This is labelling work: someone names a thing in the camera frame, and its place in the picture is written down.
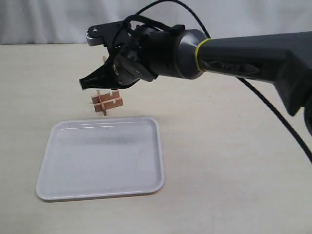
white tray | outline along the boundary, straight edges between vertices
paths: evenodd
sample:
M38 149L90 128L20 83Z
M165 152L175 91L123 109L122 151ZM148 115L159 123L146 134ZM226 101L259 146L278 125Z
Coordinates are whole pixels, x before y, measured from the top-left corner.
M163 182L154 119L66 121L51 131L36 192L43 200L150 194Z

black cable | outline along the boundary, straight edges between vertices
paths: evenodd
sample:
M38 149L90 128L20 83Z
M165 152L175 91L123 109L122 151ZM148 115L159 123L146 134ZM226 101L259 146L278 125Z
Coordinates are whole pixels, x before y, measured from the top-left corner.
M166 1L170 1L170 2L175 2L181 6L183 6L186 10L188 10L193 17L196 19L196 21L198 22L198 24L200 25L201 29L204 31L205 35L207 38L211 38L206 27L204 26L204 24L201 22L201 20L199 19L199 17L195 14L195 12L188 7L186 4L182 3L179 0L158 0L155 1L147 6L145 6L144 8L142 8L141 10L139 10L136 15L141 14L142 12L146 11L147 9L162 3L162 2L166 2ZM304 153L307 155L308 159L310 160L310 162L312 163L312 153L311 150L308 148L308 146L306 145L306 143L303 141L303 139L301 138L301 136L298 134L298 132L288 123L288 121L282 116L282 114L276 109L276 107L270 103L269 100L267 100L262 93L260 93L260 91L258 91L252 84L250 84L248 81L246 81L243 78L237 78L239 81L241 81L244 85L246 85L246 87L248 87L256 96L258 96L264 104L266 104L266 106L276 115L276 117L282 122L282 124L287 128L287 130L291 133L291 135L295 138L295 140L298 142L298 144L300 145L300 147L302 148L302 150L304 151Z

white backdrop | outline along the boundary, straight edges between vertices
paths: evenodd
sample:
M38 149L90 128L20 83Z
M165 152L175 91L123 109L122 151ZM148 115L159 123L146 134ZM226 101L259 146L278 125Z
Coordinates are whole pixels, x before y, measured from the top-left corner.
M84 43L89 26L122 20L153 0L0 0L0 43ZM213 38L312 30L311 0L184 0ZM198 27L175 3L144 15Z

beige table surface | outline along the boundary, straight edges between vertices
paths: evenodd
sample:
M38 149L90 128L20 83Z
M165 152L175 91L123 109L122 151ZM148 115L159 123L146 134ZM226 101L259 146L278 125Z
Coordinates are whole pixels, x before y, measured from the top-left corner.
M166 182L150 196L46 203L35 185L50 130L103 118L78 79L105 53L88 45L0 46L1 234L306 234L312 167L239 81L159 77L122 90L109 117L159 122ZM285 114L275 89L254 82ZM302 111L288 117L312 146Z

